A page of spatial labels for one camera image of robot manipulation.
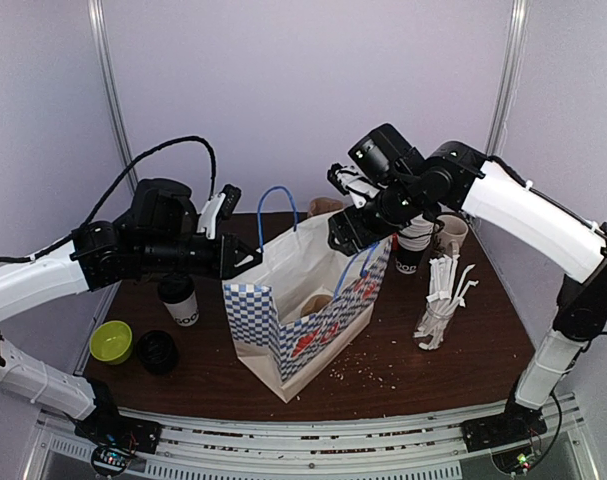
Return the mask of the stack of paper cups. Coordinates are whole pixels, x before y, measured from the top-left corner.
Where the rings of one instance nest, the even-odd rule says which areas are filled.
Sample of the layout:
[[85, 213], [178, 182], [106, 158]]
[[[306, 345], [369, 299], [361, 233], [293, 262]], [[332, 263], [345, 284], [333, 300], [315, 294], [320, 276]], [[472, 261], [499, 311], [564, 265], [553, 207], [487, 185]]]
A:
[[434, 223], [418, 216], [397, 233], [395, 267], [404, 274], [414, 274], [431, 243]]

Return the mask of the single white paper cup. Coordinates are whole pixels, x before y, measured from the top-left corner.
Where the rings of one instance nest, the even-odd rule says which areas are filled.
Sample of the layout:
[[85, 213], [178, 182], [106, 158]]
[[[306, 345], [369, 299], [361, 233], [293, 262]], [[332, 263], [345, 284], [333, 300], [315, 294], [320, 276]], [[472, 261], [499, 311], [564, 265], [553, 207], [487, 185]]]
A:
[[196, 292], [184, 302], [178, 304], [163, 304], [165, 305], [172, 319], [181, 327], [193, 326], [199, 320], [200, 312]]

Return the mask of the black plastic cup lid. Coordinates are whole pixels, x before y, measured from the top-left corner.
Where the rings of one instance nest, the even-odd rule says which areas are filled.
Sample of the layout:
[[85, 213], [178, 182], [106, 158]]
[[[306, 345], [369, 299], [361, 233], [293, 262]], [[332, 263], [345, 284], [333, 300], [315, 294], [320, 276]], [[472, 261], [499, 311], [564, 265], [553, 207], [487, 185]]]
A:
[[178, 304], [188, 300], [195, 293], [194, 282], [189, 276], [167, 276], [157, 285], [159, 299], [166, 304]]

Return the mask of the blue checkered paper bag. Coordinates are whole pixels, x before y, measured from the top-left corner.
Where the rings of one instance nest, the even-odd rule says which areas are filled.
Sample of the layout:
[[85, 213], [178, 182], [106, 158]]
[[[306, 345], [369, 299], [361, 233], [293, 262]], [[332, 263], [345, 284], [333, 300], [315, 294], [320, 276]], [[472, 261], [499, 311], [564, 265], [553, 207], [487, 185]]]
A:
[[296, 397], [369, 324], [390, 240], [344, 255], [327, 242], [328, 214], [295, 219], [261, 264], [222, 284], [238, 359], [280, 400]]

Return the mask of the single brown pulp cup carrier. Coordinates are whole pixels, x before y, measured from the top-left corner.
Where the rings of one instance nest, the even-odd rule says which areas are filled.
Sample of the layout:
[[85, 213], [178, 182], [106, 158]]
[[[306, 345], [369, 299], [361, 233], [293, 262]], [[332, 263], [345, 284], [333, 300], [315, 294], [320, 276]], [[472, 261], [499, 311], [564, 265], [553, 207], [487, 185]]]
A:
[[332, 300], [333, 297], [327, 294], [317, 294], [311, 296], [302, 306], [300, 310], [300, 317], [303, 318], [320, 312]]

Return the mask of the stack of black cup lids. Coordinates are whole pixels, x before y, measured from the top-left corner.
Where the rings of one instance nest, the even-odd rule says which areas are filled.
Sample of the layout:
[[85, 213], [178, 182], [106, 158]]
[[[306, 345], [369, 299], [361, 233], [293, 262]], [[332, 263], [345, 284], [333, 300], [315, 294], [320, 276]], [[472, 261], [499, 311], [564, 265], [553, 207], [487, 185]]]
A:
[[137, 341], [135, 351], [143, 368], [153, 375], [169, 374], [179, 361], [179, 352], [173, 337], [163, 330], [144, 333]]

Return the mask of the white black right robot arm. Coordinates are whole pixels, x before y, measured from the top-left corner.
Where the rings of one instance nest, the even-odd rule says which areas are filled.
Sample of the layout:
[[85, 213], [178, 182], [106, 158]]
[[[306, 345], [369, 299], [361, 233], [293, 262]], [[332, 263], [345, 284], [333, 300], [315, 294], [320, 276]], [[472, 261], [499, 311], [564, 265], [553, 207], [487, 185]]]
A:
[[353, 166], [333, 164], [327, 172], [353, 200], [328, 221], [332, 249], [354, 255], [447, 207], [496, 225], [562, 268], [556, 316], [496, 419], [502, 440], [518, 440], [607, 323], [607, 223], [579, 219], [499, 158], [458, 141], [424, 158], [404, 143], [365, 138], [349, 155]]

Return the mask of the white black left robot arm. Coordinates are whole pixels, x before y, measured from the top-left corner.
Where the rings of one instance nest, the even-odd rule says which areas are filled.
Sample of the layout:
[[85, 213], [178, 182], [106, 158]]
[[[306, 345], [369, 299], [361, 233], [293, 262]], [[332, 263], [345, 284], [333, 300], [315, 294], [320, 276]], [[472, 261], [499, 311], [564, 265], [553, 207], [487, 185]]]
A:
[[[67, 239], [19, 263], [0, 266], [0, 323], [58, 298], [93, 292], [149, 274], [228, 280], [262, 255], [218, 224], [231, 218], [241, 191], [227, 184], [202, 210], [191, 190], [169, 179], [139, 182], [130, 207], [114, 221], [89, 222]], [[106, 444], [127, 433], [107, 388], [68, 375], [15, 347], [0, 332], [0, 388], [86, 420]]]

